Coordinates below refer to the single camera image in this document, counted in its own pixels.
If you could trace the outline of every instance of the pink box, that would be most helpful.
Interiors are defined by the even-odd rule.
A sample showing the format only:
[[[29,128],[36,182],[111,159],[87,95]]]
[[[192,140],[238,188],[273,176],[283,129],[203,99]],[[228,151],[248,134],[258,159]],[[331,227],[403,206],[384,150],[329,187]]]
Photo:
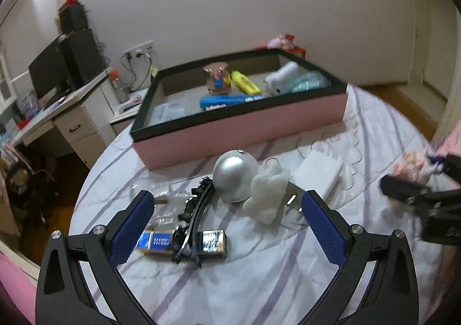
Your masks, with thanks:
[[[163,92],[160,89],[166,90],[165,94],[182,95],[181,92],[184,91],[174,93],[171,90],[182,84],[184,78],[185,86],[178,90],[192,89],[200,92],[200,88],[193,88],[196,85],[193,78],[198,84],[204,84],[205,78],[200,69],[205,64],[226,61],[230,69],[234,68],[231,70],[238,68],[243,70],[242,73],[247,71],[247,74],[254,74],[261,70],[276,70],[278,62],[274,62],[274,56],[277,59],[279,56],[288,57],[288,60],[298,62],[307,70],[320,69],[281,50],[257,50],[200,60],[159,72],[131,130],[133,146],[147,168],[152,170],[219,155],[231,149],[245,148],[338,123],[343,119],[347,85],[320,69],[330,80],[329,87],[193,113],[183,118],[146,126],[147,116],[153,108],[151,105],[159,103],[155,100]]]

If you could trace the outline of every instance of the white wall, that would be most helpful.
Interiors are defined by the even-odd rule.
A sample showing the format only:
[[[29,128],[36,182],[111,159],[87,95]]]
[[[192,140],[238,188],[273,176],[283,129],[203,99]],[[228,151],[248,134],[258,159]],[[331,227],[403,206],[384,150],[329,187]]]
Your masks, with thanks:
[[[296,35],[308,59],[355,84],[405,82],[413,0],[81,0],[106,54],[153,40],[160,68]],[[16,7],[0,28],[12,76],[57,35],[56,0]]]
[[[458,20],[453,0],[427,0],[430,45],[424,80],[449,98],[458,58]]]
[[[458,20],[457,34],[461,38],[461,14],[457,11],[456,18]],[[461,121],[461,47],[458,47],[457,63],[455,67],[455,75],[453,84],[448,98],[447,106],[443,112],[442,120],[437,127],[433,142],[439,142],[445,135],[448,135],[458,123]]]

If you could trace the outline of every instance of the bed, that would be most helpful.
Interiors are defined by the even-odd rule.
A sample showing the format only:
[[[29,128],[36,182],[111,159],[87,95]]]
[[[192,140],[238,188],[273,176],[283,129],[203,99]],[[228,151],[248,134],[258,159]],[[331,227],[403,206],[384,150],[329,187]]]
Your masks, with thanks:
[[[381,194],[379,179],[389,173],[404,152],[424,150],[427,140],[393,107],[349,85],[343,122],[313,132],[245,148],[259,163],[277,158],[295,171],[310,150],[340,158],[345,165],[326,203],[349,224],[368,232],[405,231],[413,254],[420,295],[420,322],[437,301],[435,283],[440,275],[442,246],[421,241],[419,219],[406,205]],[[78,197],[70,235],[107,224],[125,209],[139,183],[170,184],[175,191],[195,187],[210,176],[217,156],[149,171],[132,148],[125,129],[91,169]],[[435,191],[452,186],[443,175],[433,176]],[[168,258],[133,251],[118,270],[147,313],[159,324],[231,325],[297,324],[314,305],[336,273],[309,227],[275,223],[263,226],[243,216],[239,204],[220,199],[207,208],[204,230],[224,229],[229,238],[224,261],[204,261],[201,269],[191,261],[172,263]],[[100,311],[111,317],[89,266],[83,265],[89,289]],[[344,315],[352,313],[370,278],[368,263]]]

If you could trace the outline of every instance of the speaker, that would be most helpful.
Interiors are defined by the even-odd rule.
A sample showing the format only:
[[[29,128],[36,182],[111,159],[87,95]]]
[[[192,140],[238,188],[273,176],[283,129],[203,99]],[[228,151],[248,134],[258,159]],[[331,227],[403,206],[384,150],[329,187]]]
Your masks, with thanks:
[[[59,42],[59,49],[67,64],[71,75],[70,84],[74,90],[87,84],[105,69],[91,29],[73,31]]]
[[[88,20],[85,14],[85,7],[81,4],[70,5],[59,14],[61,31],[63,34],[70,34],[72,31],[88,29]]]

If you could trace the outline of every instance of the silver ball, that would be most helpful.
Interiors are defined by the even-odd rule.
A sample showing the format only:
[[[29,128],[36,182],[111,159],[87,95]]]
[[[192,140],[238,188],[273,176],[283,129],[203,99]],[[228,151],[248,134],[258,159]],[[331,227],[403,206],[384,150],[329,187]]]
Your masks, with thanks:
[[[243,150],[228,151],[214,165],[213,185],[224,202],[241,202],[250,197],[256,174],[258,162],[252,155]]]

